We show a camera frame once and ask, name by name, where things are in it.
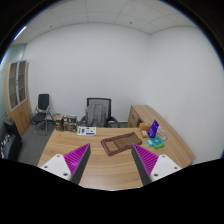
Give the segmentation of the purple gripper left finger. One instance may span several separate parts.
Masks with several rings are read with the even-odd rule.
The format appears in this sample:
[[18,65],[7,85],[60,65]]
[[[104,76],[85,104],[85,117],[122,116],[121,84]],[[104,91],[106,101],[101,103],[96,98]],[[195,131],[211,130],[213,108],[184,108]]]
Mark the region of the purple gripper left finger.
[[83,145],[62,155],[56,154],[41,169],[72,183],[79,184],[91,154],[89,144]]

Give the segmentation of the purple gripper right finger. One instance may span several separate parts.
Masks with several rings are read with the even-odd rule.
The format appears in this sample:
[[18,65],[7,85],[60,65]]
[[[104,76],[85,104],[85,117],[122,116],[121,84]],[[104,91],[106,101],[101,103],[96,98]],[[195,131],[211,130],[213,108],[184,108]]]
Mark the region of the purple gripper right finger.
[[143,185],[181,170],[167,155],[160,156],[136,144],[132,145],[131,154],[137,166]]

